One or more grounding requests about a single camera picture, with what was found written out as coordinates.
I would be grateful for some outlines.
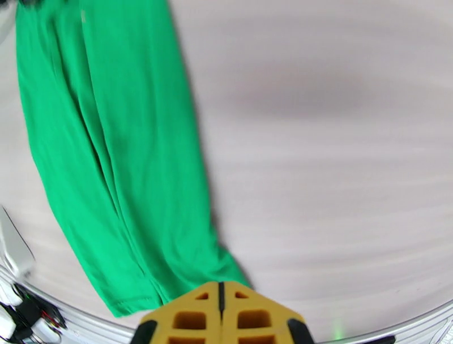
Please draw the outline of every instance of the yellow plastic part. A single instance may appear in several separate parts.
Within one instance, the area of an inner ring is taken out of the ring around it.
[[[304,323],[240,283],[210,282],[144,316],[131,344],[293,344],[290,319]]]

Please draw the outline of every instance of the green cloth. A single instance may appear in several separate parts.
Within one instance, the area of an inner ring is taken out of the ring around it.
[[[154,309],[208,281],[247,284],[211,224],[166,1],[41,0],[19,5],[16,27],[33,159],[113,315]]]

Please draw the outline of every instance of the wood grain surface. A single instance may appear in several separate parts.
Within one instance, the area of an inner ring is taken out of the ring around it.
[[[174,0],[221,240],[317,341],[453,298],[453,4]],[[113,319],[46,202],[0,46],[0,203],[31,281]]]

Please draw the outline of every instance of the green fabric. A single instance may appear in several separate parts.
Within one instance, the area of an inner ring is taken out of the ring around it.
[[[33,159],[112,313],[156,308],[207,281],[247,284],[210,221],[166,1],[42,0],[19,5],[16,26]]]

